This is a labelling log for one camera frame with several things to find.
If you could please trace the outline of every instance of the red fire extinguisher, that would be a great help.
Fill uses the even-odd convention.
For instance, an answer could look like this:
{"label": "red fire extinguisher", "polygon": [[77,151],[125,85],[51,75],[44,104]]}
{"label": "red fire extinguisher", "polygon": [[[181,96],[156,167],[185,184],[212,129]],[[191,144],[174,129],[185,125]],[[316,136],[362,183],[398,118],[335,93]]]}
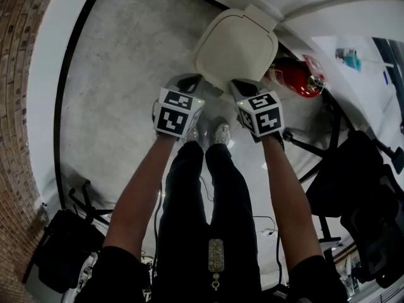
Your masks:
{"label": "red fire extinguisher", "polygon": [[313,77],[306,62],[289,57],[275,59],[268,78],[305,98],[316,97],[322,90],[321,80]]}

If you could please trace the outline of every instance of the office chair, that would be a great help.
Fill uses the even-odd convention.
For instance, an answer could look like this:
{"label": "office chair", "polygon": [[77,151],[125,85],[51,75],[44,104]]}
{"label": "office chair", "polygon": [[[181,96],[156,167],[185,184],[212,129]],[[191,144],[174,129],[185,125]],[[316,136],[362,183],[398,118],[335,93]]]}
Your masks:
{"label": "office chair", "polygon": [[[334,121],[328,149],[298,141],[287,130],[283,133],[285,141],[322,158],[300,179],[303,183],[316,175],[306,195],[312,214],[320,220],[324,236],[320,245],[335,268],[331,248],[341,239],[331,237],[326,217],[341,217],[359,252],[361,266],[355,276],[360,282],[376,279],[388,287],[404,274],[404,193],[379,151],[390,157],[398,174],[404,167],[404,152],[356,131],[329,91],[324,90],[322,98]],[[349,133],[338,147],[341,119]]]}
{"label": "office chair", "polygon": [[33,257],[39,268],[39,280],[58,293],[77,287],[84,262],[91,253],[99,252],[104,243],[104,235],[92,222],[96,219],[108,225],[109,222],[101,215],[113,210],[96,210],[91,205],[86,190],[90,185],[90,181],[86,181],[81,187],[85,203],[73,196],[74,189],[68,194],[85,212],[85,218],[79,216],[75,206],[75,212],[59,210],[45,229],[44,241],[41,241]]}

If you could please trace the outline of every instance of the black cable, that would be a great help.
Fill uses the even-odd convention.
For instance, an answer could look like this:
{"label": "black cable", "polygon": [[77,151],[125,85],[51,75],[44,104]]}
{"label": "black cable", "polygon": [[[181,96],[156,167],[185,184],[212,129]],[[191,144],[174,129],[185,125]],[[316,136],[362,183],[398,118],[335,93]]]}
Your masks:
{"label": "black cable", "polygon": [[[272,219],[271,217],[267,216],[267,215],[255,215],[253,216],[253,218],[268,218],[271,219],[272,223],[273,223],[273,232],[276,231],[276,223],[274,221],[274,219]],[[279,267],[279,281],[278,284],[281,284],[282,282],[282,264],[280,263],[279,260],[279,243],[280,243],[280,237],[279,237],[279,232],[278,232],[278,238],[276,239],[276,262],[278,263],[278,267]]]}
{"label": "black cable", "polygon": [[279,261],[279,243],[280,243],[280,237],[279,237],[279,232],[278,232],[278,239],[276,240],[276,262],[278,263],[278,266],[279,266],[278,284],[281,284],[281,282],[282,282],[282,264]]}
{"label": "black cable", "polygon": [[206,197],[208,198],[208,200],[209,201],[211,201],[211,202],[213,202],[213,199],[211,199],[211,198],[209,198],[209,192],[208,192],[208,187],[206,186],[206,182],[205,182],[205,179],[202,177],[202,176],[200,176],[199,177],[201,180],[202,180],[202,182],[203,182],[203,185],[205,185],[205,190],[206,190]]}
{"label": "black cable", "polygon": [[274,221],[274,219],[272,219],[271,217],[269,217],[268,215],[254,215],[252,216],[253,218],[268,218],[271,219],[272,223],[273,223],[273,228],[272,228],[272,234],[276,231],[276,223]]}
{"label": "black cable", "polygon": [[160,184],[160,191],[158,193],[158,205],[156,212],[154,213],[154,238],[156,241],[156,250],[154,252],[154,259],[153,259],[153,266],[151,268],[151,284],[154,284],[154,273],[156,269],[156,261],[157,261],[157,213],[160,210],[160,207],[162,205],[162,199],[163,199],[163,186]]}

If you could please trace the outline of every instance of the black pants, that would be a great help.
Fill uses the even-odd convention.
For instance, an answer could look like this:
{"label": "black pants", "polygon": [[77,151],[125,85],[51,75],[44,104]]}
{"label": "black pants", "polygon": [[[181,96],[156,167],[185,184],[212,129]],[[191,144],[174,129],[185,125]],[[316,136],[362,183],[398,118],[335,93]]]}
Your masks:
{"label": "black pants", "polygon": [[[186,143],[167,176],[153,298],[160,301],[192,295],[188,299],[223,302],[244,297],[251,301],[261,292],[261,284],[246,182],[225,145],[209,148],[206,164],[215,197],[208,225],[199,179],[202,163],[202,148],[195,141]],[[210,239],[221,239],[224,245],[225,269],[217,292],[211,287],[213,273],[208,270]]]}

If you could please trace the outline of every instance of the white sneaker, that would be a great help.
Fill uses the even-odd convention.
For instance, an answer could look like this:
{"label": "white sneaker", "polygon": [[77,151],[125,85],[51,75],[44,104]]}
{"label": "white sneaker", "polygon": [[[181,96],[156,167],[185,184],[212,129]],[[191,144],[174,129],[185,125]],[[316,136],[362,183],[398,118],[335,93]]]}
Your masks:
{"label": "white sneaker", "polygon": [[227,122],[219,124],[213,131],[213,141],[212,144],[223,144],[228,145],[232,135],[230,133],[230,126]]}
{"label": "white sneaker", "polygon": [[193,127],[185,136],[185,143],[189,143],[190,141],[198,141],[199,138],[199,133],[198,130],[196,129],[196,126]]}

